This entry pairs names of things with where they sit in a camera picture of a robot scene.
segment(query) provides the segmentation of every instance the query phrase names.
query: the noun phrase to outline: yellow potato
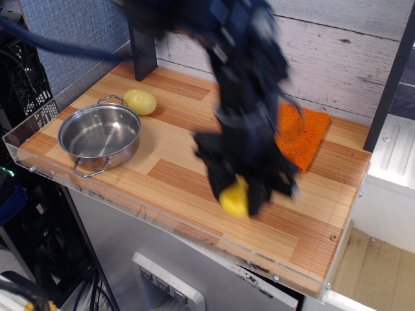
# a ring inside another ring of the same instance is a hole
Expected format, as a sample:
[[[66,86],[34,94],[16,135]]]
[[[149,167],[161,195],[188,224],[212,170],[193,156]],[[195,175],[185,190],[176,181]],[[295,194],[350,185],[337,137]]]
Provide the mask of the yellow potato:
[[[130,89],[124,94],[124,103],[138,115],[149,115],[157,107],[157,100],[142,89]]]
[[[219,194],[219,203],[224,211],[236,217],[249,215],[248,211],[248,184],[242,176]]]

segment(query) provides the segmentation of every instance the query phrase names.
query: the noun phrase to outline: white wooden wall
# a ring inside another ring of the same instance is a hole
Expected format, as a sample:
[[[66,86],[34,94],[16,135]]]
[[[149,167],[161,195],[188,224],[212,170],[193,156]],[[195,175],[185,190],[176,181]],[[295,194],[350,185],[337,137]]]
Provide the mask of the white wooden wall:
[[[306,108],[370,125],[414,0],[270,0],[290,63],[284,86]],[[214,80],[183,34],[157,41],[158,64]]]

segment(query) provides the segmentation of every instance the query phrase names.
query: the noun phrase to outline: wooden cutting board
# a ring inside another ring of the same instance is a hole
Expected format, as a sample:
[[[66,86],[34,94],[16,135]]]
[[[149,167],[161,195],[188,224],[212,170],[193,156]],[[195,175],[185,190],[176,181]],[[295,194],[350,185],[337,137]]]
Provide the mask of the wooden cutting board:
[[[71,173],[74,162],[57,141],[63,120],[132,88],[144,89],[158,101],[153,114],[141,117],[138,151],[125,164],[93,178]],[[332,118],[311,166],[297,177],[299,196],[292,200],[274,193],[258,216],[232,218],[214,199],[205,166],[193,153],[193,131],[219,131],[213,114],[218,102],[213,82],[161,67],[138,82],[132,62],[125,62],[21,148],[29,153],[25,161],[49,175],[53,171],[57,182],[318,297],[369,163],[371,154],[362,150],[368,127]]]

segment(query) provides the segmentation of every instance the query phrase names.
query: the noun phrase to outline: orange towel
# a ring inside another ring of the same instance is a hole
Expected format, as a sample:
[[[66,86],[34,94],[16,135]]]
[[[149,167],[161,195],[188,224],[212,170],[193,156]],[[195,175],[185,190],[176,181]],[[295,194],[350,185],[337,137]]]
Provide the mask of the orange towel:
[[[278,115],[279,135],[276,142],[287,159],[304,172],[316,154],[318,146],[327,131],[330,116],[303,108],[302,119],[293,105],[281,104]]]

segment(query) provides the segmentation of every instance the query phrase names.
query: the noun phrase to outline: stainless steel pot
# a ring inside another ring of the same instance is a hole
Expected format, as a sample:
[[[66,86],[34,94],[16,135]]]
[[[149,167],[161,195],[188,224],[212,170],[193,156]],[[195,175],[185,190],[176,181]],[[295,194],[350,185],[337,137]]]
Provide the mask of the stainless steel pot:
[[[116,98],[121,104],[105,102]],[[124,101],[111,95],[92,106],[70,115],[58,132],[59,145],[75,160],[73,172],[92,177],[130,159],[139,145],[141,121]],[[83,165],[92,174],[81,174],[77,166]]]

